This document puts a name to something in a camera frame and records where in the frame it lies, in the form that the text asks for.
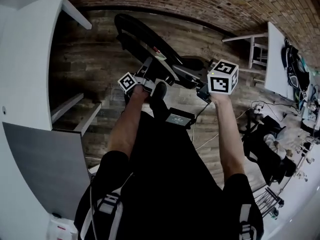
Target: buckle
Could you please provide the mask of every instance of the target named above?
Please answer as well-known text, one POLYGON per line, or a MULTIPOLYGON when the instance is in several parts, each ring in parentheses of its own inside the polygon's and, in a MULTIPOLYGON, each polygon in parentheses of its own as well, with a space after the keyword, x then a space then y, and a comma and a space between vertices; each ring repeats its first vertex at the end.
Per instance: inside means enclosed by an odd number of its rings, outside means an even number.
POLYGON ((243 224, 241 233, 239 234, 239 240, 256 240, 257 230, 254 226, 250 224, 243 224))
POLYGON ((99 211, 105 214, 111 214, 114 208, 117 207, 119 195, 116 193, 107 194, 100 205, 99 211))

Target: white cube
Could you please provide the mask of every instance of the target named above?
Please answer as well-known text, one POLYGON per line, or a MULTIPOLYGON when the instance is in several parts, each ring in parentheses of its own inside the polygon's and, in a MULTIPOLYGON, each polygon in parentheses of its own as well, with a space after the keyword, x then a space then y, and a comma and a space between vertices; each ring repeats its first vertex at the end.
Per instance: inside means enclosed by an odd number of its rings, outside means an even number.
POLYGON ((208 73, 209 93, 231 94, 238 83, 239 66, 220 59, 208 73))

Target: black backpack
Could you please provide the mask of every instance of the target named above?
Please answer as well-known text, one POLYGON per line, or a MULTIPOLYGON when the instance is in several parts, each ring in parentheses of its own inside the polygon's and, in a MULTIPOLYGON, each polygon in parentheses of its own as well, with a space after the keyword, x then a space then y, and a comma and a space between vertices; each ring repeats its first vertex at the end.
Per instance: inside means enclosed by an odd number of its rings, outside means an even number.
POLYGON ((287 72, 288 84, 292 86, 295 91, 299 91, 302 97, 305 98, 310 83, 309 73, 302 63, 302 58, 298 53, 299 51, 290 44, 287 38, 284 44, 285 48, 281 50, 281 58, 284 69, 287 72))

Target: white wall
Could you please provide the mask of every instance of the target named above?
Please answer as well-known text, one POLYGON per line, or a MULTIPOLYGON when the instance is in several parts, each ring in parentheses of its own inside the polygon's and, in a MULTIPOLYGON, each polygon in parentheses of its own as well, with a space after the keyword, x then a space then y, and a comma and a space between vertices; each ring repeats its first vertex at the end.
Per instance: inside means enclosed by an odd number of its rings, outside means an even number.
MULTIPOLYGON (((0 0, 0 35, 6 19, 16 9, 34 1, 0 0)), ((34 196, 15 163, 3 129, 1 108, 0 111, 0 239, 45 240, 49 214, 34 196)))

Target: cable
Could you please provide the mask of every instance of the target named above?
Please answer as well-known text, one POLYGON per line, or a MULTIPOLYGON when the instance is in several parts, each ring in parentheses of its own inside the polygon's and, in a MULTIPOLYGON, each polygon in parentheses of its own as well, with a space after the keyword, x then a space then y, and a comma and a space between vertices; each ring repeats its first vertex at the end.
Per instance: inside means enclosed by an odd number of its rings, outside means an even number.
POLYGON ((269 107, 269 109, 271 110, 272 114, 274 114, 274 116, 276 117, 276 119, 278 119, 279 122, 282 122, 285 117, 282 118, 282 120, 279 119, 279 117, 277 117, 277 115, 274 113, 274 111, 271 109, 271 107, 266 103, 266 105, 269 107))
MULTIPOLYGON (((246 113, 248 110, 250 110, 251 108, 248 108, 246 111, 244 111, 241 115, 239 115, 235 120, 238 120, 240 117, 242 117, 242 115, 244 113, 246 113)), ((201 146, 197 147, 195 150, 198 150, 200 148, 202 148, 204 145, 206 145, 208 142, 212 141, 215 137, 217 137, 219 135, 219 133, 217 133, 213 138, 207 140, 205 143, 203 143, 201 146)))
POLYGON ((99 160, 99 161, 101 161, 101 158, 96 158, 96 157, 85 156, 85 158, 87 158, 87 159, 94 159, 94 160, 99 160))
POLYGON ((92 216, 92 229, 94 234, 94 239, 97 240, 97 232, 96 232, 96 226, 95 226, 95 220, 94 220, 94 205, 92 202, 92 180, 94 179, 94 176, 91 178, 90 182, 90 207, 91 207, 91 216, 92 216))
POLYGON ((193 131, 192 131, 192 140, 191 142, 194 143, 194 136, 195 136, 195 128, 196 128, 196 122, 198 119, 198 116, 200 116, 200 114, 209 106, 209 103, 207 105, 204 106, 203 109, 201 109, 201 111, 196 115, 195 117, 195 121, 194 121, 194 125, 193 125, 193 131))
POLYGON ((301 113, 302 113, 302 111, 299 111, 298 109, 296 109, 294 106, 291 106, 291 105, 282 104, 282 103, 279 103, 279 104, 272 104, 272 103, 268 103, 268 102, 265 102, 265 101, 262 101, 262 100, 252 101, 251 106, 250 106, 250 108, 251 108, 251 109, 253 108, 253 107, 252 107, 252 105, 253 105, 253 103, 255 103, 255 102, 262 102, 262 103, 264 103, 264 104, 272 105, 272 106, 282 105, 282 106, 286 106, 286 107, 289 107, 289 108, 294 108, 294 109, 295 109, 295 111, 298 113, 298 115, 301 115, 301 113))

